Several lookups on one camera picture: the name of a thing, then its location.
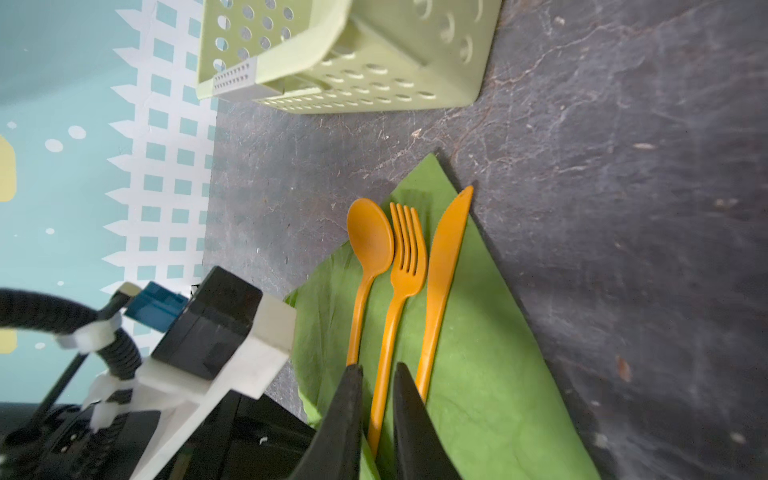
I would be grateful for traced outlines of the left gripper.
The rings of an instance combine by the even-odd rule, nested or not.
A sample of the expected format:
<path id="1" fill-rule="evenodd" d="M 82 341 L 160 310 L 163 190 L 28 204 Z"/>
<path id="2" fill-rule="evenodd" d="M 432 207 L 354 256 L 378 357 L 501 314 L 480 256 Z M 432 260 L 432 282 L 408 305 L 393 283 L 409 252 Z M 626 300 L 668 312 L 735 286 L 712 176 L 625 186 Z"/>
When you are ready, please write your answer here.
<path id="1" fill-rule="evenodd" d="M 159 479 L 287 479 L 315 430 L 268 395 L 254 400 L 230 392 Z"/>

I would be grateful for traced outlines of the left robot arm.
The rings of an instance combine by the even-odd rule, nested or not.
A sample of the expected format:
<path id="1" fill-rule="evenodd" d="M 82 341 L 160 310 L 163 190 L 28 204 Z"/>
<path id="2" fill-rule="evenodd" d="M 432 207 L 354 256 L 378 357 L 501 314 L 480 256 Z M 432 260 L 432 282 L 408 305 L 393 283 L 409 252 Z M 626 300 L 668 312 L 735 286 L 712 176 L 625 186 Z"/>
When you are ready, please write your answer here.
<path id="1" fill-rule="evenodd" d="M 69 334 L 98 320 L 109 320 L 132 300 L 130 294 L 118 291 L 99 311 L 80 303 L 42 293 L 3 289 L 1 291 L 1 326 L 10 329 L 36 330 L 51 334 Z M 119 330 L 115 340 L 98 352 L 108 371 L 120 380 L 134 374 L 140 355 L 133 340 Z M 37 479 L 44 458 L 50 452 L 49 438 L 60 427 L 61 415 L 71 406 L 56 404 L 61 393 L 87 359 L 87 354 L 75 355 L 59 376 L 37 409 L 20 427 L 1 437 L 1 477 L 3 479 Z M 268 452 L 276 453 L 275 463 L 285 468 L 294 466 L 309 445 L 314 430 L 268 396 L 259 400 L 236 398 L 238 407 L 246 412 L 227 420 L 237 440 L 255 444 L 265 437 Z M 102 479 L 109 467 L 110 456 L 127 424 L 128 417 L 115 419 L 112 425 L 97 434 L 76 433 L 76 440 L 86 438 L 89 444 L 74 456 L 72 465 L 58 474 L 60 479 Z"/>

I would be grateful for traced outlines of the orange plastic spoon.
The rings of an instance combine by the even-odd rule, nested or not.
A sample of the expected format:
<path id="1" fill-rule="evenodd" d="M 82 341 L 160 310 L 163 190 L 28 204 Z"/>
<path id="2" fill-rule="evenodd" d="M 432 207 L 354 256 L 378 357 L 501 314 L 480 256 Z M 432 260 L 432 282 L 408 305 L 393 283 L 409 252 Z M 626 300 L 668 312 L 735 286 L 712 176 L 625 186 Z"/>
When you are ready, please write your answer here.
<path id="1" fill-rule="evenodd" d="M 355 200 L 347 215 L 349 243 L 363 274 L 357 290 L 346 364 L 358 362 L 366 302 L 374 280 L 393 261 L 394 237 L 390 223 L 378 204 L 367 198 Z"/>

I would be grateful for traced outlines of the orange plastic fork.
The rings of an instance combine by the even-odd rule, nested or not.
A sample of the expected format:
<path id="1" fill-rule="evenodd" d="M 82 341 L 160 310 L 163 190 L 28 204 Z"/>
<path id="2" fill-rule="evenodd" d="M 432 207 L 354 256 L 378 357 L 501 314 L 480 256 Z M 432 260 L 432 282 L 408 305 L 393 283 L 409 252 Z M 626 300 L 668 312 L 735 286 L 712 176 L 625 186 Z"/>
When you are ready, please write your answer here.
<path id="1" fill-rule="evenodd" d="M 395 240 L 395 258 L 390 275 L 393 297 L 386 315 L 367 433 L 373 458 L 377 457 L 380 445 L 399 321 L 406 300 L 422 290 L 428 265 L 426 242 L 417 211 L 391 203 L 390 213 Z"/>

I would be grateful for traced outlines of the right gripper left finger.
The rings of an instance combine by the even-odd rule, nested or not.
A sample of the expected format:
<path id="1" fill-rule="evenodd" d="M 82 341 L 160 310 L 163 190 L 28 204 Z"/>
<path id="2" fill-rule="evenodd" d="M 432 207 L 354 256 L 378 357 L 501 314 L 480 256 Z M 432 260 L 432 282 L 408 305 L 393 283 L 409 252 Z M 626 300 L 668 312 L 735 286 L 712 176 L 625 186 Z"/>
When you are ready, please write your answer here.
<path id="1" fill-rule="evenodd" d="M 359 478 L 362 384 L 362 367 L 347 366 L 319 430 L 290 479 Z"/>

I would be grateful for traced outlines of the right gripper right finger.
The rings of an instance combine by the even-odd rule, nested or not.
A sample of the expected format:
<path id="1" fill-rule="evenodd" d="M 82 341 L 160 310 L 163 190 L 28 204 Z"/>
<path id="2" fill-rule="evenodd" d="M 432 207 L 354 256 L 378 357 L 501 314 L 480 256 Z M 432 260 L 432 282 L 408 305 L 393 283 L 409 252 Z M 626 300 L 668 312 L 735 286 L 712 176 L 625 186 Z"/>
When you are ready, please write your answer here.
<path id="1" fill-rule="evenodd" d="M 393 403 L 396 478 L 461 479 L 403 362 L 395 369 Z"/>

